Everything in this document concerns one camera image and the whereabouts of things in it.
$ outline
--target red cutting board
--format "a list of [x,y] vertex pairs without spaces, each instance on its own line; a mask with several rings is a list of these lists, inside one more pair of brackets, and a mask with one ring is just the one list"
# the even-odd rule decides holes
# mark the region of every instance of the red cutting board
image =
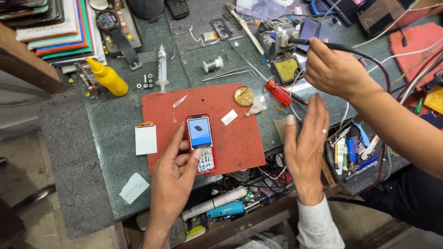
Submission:
[[[226,174],[265,165],[263,145],[255,115],[248,118],[250,107],[241,107],[234,101],[234,91],[243,83],[205,86],[167,94],[150,93],[141,98],[143,120],[153,121],[157,128],[157,153],[148,154],[149,168],[157,162],[180,124],[189,115],[207,113],[211,124],[217,169],[205,176]],[[173,108],[178,100],[187,97]],[[237,117],[228,125],[221,119],[231,110]]]
[[[402,35],[399,31],[392,33],[389,36],[389,41],[391,42],[391,50],[393,54],[404,54],[414,51],[423,50],[427,47],[432,46],[434,43],[438,42],[441,38],[443,38],[443,27],[438,26],[435,23],[427,23],[420,26],[403,29],[404,36],[408,42],[406,47],[402,45]],[[432,49],[429,49],[422,53],[410,54],[396,57],[395,59],[398,62],[398,65],[401,68],[401,71],[406,72],[411,66],[413,66],[417,61],[421,60],[427,54],[443,45],[443,41],[437,44]],[[412,69],[405,77],[407,82],[411,82],[414,76],[418,73],[423,64],[429,60],[428,57],[426,60],[417,65],[414,69]],[[443,63],[440,66],[436,67],[433,71],[428,73],[422,81],[417,85],[417,90],[421,90],[420,86],[429,82],[434,78],[434,74],[443,69]]]

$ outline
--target toothbrush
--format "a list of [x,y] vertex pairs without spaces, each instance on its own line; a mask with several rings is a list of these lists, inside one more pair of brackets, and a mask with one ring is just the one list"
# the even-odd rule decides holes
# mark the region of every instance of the toothbrush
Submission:
[[226,7],[228,8],[229,12],[231,12],[231,14],[235,17],[235,19],[237,19],[237,21],[240,23],[240,25],[244,28],[246,33],[248,33],[249,37],[251,38],[252,42],[254,43],[255,47],[258,49],[260,54],[264,54],[263,48],[261,48],[260,43],[258,43],[258,41],[255,38],[255,36],[249,30],[248,26],[246,25],[246,22],[235,13],[235,11],[234,11],[235,10],[235,6],[233,4],[231,4],[231,3],[227,3]]

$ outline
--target white sleeve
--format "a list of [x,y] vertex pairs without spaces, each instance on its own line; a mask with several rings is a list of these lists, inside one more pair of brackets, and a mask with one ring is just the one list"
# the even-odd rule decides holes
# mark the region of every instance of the white sleeve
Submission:
[[345,243],[332,221],[328,201],[323,200],[315,206],[305,206],[298,200],[299,235],[301,249],[343,249]]

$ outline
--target yellow sponge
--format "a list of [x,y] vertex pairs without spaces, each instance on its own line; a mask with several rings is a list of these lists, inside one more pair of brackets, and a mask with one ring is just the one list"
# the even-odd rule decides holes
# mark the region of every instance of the yellow sponge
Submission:
[[294,58],[290,58],[282,62],[277,62],[276,67],[282,80],[286,82],[295,78],[294,72],[299,66]]

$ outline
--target blue screen display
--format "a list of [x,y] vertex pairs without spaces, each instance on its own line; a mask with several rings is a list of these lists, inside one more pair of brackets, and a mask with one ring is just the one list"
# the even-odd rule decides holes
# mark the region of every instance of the blue screen display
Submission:
[[202,144],[211,143],[211,134],[209,132],[209,119],[195,119],[188,121],[191,146],[197,147]]

